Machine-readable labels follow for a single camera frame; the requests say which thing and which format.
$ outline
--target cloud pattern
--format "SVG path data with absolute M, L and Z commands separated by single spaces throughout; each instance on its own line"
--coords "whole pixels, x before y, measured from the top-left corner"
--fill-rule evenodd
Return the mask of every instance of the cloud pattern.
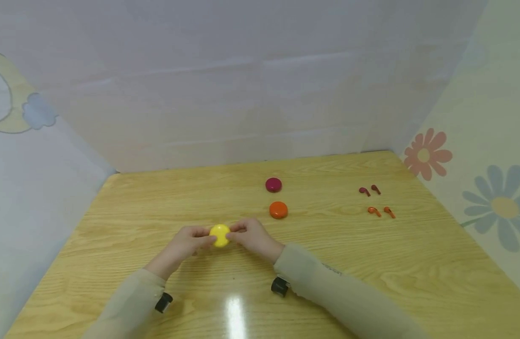
M 41 94 L 32 93 L 23 104 L 23 119 L 31 128 L 41 129 L 43 126 L 53 126 L 57 121 L 57 114 Z

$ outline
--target wood grain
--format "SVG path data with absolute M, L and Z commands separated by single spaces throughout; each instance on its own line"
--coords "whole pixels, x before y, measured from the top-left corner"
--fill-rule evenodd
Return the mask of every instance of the wood grain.
M 266 191 L 276 176 L 281 192 Z M 382 195 L 358 193 L 379 187 Z M 288 218 L 268 206 L 284 201 Z M 367 213 L 390 206 L 391 219 Z M 79 338 L 114 289 L 183 225 L 259 218 L 282 242 L 388 294 L 432 338 L 520 338 L 520 291 L 392 153 L 111 176 L 7 338 Z M 186 261 L 149 338 L 348 338 L 327 312 L 270 292 L 272 267 L 231 244 Z

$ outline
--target red earbud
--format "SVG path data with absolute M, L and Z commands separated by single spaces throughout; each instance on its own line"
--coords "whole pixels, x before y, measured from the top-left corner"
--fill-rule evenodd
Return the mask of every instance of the red earbud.
M 377 214 L 379 217 L 381 217 L 381 212 L 379 212 L 375 207 L 368 207 L 367 211 L 371 214 Z
M 374 190 L 375 192 L 377 192 L 379 195 L 381 194 L 377 185 L 371 185 L 371 189 Z
M 369 191 L 365 188 L 365 187 L 360 187 L 360 189 L 358 190 L 360 193 L 365 193 L 367 194 L 367 196 L 371 196 L 371 194 L 369 193 Z
M 384 208 L 384 211 L 385 211 L 386 213 L 390 214 L 390 217 L 392 217 L 392 219 L 395 219 L 395 218 L 396 218 L 396 216 L 393 214 L 392 210 L 390 210 L 390 207 L 386 206 L 386 207 Z

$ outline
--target white wall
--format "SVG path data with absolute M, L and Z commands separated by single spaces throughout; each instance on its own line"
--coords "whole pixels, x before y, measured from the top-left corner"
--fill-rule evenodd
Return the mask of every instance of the white wall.
M 404 147 L 486 0 L 0 0 L 0 50 L 119 171 Z
M 0 338 L 113 172 L 0 54 Z

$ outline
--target yellow lid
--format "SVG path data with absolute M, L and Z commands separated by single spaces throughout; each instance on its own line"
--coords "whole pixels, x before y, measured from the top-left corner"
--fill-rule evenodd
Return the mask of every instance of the yellow lid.
M 214 235 L 217 237 L 217 240 L 213 244 L 215 247 L 224 247 L 228 245 L 229 241 L 226 238 L 226 234 L 229 233 L 228 226 L 224 224 L 214 225 L 209 231 L 209 235 Z

